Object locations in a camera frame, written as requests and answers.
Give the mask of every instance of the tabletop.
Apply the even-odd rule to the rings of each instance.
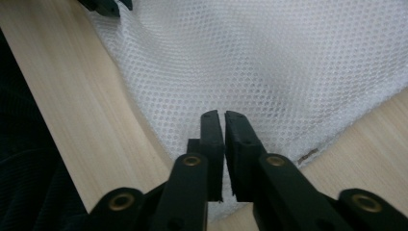
[[[88,211],[119,187],[163,183],[172,161],[74,0],[1,0],[0,26]],[[408,216],[408,90],[347,128],[301,171],[322,193],[376,193]],[[209,230],[256,230],[247,205]]]

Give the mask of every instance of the light wood surface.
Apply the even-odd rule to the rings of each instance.
[[[127,95],[75,0],[0,0],[0,26],[88,211],[106,192],[147,192],[171,161]],[[361,188],[408,215],[408,90],[353,126],[302,169],[337,198]],[[209,230],[257,230],[248,205]]]

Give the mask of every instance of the wooden table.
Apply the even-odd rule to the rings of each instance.
[[[0,26],[88,211],[112,189],[147,192],[167,179],[171,160],[77,1],[0,0]],[[302,172],[332,197],[362,188],[408,215],[407,118],[404,90]],[[250,207],[209,230],[256,230]]]

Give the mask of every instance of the white cloth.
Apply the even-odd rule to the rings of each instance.
[[[304,165],[408,84],[406,0],[118,5],[120,19],[89,18],[173,159],[217,109],[245,114],[266,150],[297,164],[317,150]],[[210,218],[237,208],[229,184]]]

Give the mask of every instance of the black fabric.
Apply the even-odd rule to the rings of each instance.
[[[86,215],[0,33],[0,230],[80,230]]]

